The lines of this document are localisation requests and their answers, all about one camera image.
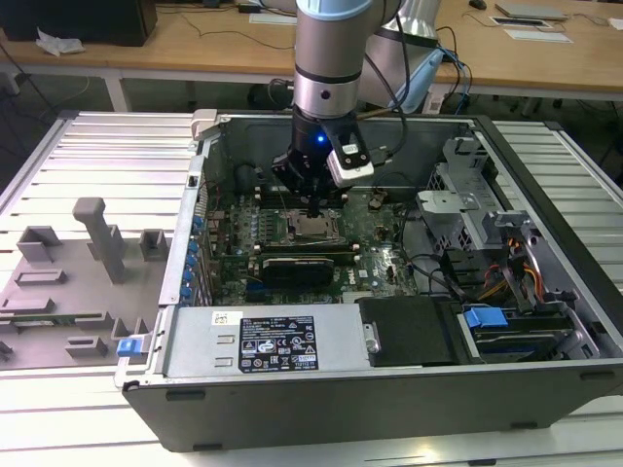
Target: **floor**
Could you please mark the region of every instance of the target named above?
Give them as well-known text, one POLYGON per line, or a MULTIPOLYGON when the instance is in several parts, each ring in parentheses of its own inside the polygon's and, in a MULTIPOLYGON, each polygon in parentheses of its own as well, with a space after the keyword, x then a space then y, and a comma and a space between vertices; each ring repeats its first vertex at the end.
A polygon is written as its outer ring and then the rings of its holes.
MULTIPOLYGON (((112 106, 103 81, 96 78, 35 76, 37 88, 57 110, 111 111, 112 106)), ((198 108, 228 110, 248 109, 249 85, 197 83, 198 108)), ((28 81, 20 86, 18 96, 0 100, 0 191, 4 190, 27 156, 36 147, 55 117, 28 81)), ((128 80, 127 89, 136 112, 188 112, 186 87, 183 82, 128 80)), ((484 114, 494 120, 535 120, 559 122, 573 139, 596 161, 610 149, 604 169, 617 179, 623 173, 623 137, 620 110, 610 102, 565 100, 555 108, 553 100, 543 99, 529 118, 521 116, 525 99, 474 95, 464 114, 484 114)), ((458 97, 450 98, 444 113, 454 113, 458 97)), ((256 109, 271 109, 267 96, 260 93, 256 109)))

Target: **open computer chassis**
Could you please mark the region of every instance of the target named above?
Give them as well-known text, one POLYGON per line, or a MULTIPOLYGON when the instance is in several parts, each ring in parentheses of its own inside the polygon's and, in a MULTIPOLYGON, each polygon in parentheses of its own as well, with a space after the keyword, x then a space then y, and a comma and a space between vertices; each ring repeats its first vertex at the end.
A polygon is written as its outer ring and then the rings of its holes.
POLYGON ((118 375, 167 449, 539 428, 623 383, 621 294, 489 119, 410 119, 320 220, 271 174, 289 127, 220 115, 192 159, 147 370, 118 375))

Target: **power supply label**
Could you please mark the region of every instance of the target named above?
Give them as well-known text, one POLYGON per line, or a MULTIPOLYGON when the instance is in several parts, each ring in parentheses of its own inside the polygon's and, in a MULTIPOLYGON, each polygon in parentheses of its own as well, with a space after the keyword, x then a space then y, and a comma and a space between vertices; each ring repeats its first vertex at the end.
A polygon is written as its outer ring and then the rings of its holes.
POLYGON ((239 342, 243 373, 318 369, 313 316, 242 318, 239 342))

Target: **laptop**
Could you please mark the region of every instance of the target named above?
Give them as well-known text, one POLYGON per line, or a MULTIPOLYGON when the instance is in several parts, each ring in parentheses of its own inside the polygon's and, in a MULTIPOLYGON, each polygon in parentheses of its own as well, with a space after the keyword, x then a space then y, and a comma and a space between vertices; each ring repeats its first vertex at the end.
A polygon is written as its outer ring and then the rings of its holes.
POLYGON ((564 21, 567 15, 552 7, 522 5, 519 3, 499 2, 495 7, 507 15, 509 18, 534 18, 551 19, 554 21, 564 21))

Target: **motherboard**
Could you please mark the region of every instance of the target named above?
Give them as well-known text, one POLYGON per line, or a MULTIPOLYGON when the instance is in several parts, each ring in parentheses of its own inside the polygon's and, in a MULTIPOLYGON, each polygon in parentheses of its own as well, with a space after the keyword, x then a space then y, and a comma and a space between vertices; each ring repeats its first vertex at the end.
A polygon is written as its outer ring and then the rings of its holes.
POLYGON ((399 241, 405 205, 384 198, 371 189, 352 191, 348 201, 311 218, 285 191, 212 197, 203 247, 217 276, 213 303, 335 304, 417 295, 399 241))

